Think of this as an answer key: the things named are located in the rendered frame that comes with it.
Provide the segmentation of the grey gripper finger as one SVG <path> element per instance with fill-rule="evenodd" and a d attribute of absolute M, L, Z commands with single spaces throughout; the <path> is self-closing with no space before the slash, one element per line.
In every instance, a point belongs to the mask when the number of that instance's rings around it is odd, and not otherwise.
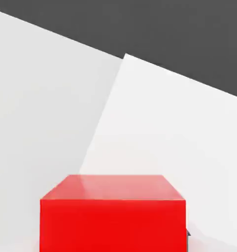
<path fill-rule="evenodd" d="M 205 236 L 200 231 L 188 228 L 188 252 L 219 252 L 219 246 L 214 239 Z"/>

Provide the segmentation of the small red cube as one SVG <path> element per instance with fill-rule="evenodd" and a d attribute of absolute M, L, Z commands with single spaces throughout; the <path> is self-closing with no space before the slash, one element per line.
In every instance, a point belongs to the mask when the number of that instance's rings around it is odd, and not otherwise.
<path fill-rule="evenodd" d="M 69 175 L 40 200 L 39 252 L 187 252 L 186 201 L 162 175 Z"/>

